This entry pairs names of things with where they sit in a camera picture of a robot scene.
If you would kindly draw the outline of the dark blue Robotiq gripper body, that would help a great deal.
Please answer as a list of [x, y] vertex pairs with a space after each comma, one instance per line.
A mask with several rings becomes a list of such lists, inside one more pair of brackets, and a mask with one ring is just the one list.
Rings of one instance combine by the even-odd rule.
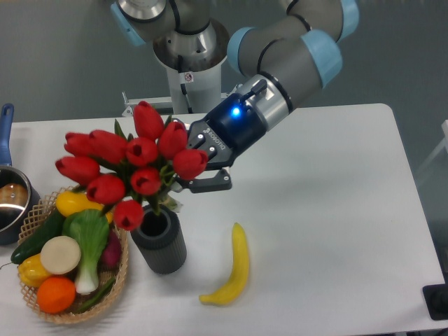
[[230, 167], [238, 156], [267, 132], [257, 111], [240, 97], [228, 97], [193, 122], [188, 130], [188, 149], [205, 151], [207, 170]]

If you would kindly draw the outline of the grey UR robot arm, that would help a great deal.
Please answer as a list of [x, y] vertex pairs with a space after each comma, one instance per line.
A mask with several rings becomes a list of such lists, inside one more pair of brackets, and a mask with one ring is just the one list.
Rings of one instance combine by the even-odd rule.
[[132, 44], [152, 44], [173, 112], [202, 114], [187, 126], [188, 147], [205, 151], [215, 174], [178, 177], [177, 192], [230, 189], [235, 159], [340, 72], [338, 44], [359, 21], [355, 1], [288, 1], [282, 20], [228, 34], [209, 10], [208, 1], [111, 4]]

